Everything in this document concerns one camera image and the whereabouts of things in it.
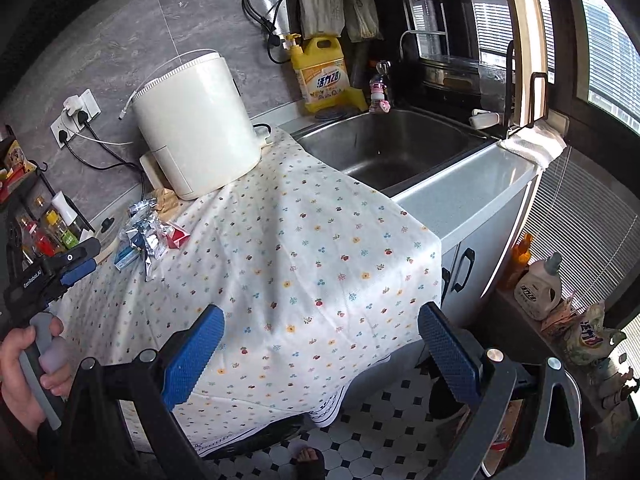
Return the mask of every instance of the floral tablecloth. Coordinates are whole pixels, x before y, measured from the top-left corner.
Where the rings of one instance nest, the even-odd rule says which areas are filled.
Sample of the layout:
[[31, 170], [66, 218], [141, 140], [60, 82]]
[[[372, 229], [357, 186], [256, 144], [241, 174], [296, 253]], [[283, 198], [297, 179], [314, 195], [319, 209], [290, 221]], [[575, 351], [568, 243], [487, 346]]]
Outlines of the floral tablecloth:
[[[103, 365], [159, 349], [209, 304], [225, 335], [174, 415], [200, 455], [274, 420], [333, 420], [350, 381], [419, 339], [440, 301], [440, 240], [388, 197], [328, 167], [274, 129], [254, 170], [177, 218], [191, 233], [145, 282], [111, 259], [58, 302], [79, 358]], [[132, 404], [134, 444], [148, 450]]]

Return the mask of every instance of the metal bolt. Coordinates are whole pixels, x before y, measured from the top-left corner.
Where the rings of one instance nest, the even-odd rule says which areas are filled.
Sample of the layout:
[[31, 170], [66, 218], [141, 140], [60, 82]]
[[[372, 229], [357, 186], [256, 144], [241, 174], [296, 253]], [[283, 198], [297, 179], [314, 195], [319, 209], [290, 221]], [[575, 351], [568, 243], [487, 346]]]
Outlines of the metal bolt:
[[491, 359], [494, 363], [499, 363], [504, 359], [504, 354], [500, 352], [497, 348], [489, 348], [486, 351], [486, 356]]
[[85, 357], [80, 363], [82, 370], [91, 370], [95, 366], [95, 359], [93, 357]]
[[560, 362], [559, 359], [556, 359], [555, 357], [550, 357], [549, 359], [546, 360], [546, 363], [552, 367], [554, 370], [559, 370], [560, 368], [562, 368], [562, 363]]
[[151, 363], [155, 360], [156, 354], [158, 354], [155, 350], [148, 348], [147, 350], [143, 350], [140, 352], [139, 359], [143, 363]]

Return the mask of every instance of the wall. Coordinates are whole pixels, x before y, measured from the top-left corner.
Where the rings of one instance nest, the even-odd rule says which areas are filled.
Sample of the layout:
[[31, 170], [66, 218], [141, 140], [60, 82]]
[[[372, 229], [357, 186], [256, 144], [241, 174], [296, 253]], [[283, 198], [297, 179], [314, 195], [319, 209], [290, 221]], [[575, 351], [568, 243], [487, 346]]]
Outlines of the wall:
[[[90, 88], [102, 109], [92, 123], [102, 140], [129, 142], [113, 149], [137, 160], [148, 148], [133, 113], [118, 114], [133, 89], [176, 54], [215, 48], [225, 57], [250, 116], [300, 98], [290, 66], [265, 53], [260, 30], [242, 13], [241, 0], [100, 0], [65, 28], [0, 103], [26, 155], [49, 165], [52, 185], [91, 218], [131, 188], [126, 168], [95, 171], [60, 150], [50, 124], [66, 97]], [[74, 150], [95, 165], [116, 162], [94, 142], [76, 137]]]

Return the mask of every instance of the slipper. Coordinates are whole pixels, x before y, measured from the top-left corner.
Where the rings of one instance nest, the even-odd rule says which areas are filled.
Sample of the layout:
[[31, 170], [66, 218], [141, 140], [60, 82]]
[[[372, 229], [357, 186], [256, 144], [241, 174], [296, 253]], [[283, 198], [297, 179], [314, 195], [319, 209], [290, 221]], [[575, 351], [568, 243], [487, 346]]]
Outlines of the slipper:
[[324, 480], [324, 456], [316, 448], [311, 449], [316, 452], [318, 460], [296, 462], [298, 480]]

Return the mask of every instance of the kitchen sink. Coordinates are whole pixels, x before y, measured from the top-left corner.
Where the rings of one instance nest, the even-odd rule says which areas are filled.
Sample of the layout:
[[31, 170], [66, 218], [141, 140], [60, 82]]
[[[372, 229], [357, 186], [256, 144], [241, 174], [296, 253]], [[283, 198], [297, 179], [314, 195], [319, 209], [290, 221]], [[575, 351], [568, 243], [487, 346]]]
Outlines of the kitchen sink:
[[464, 124], [398, 108], [300, 131], [294, 139], [325, 164], [389, 197], [495, 142]]

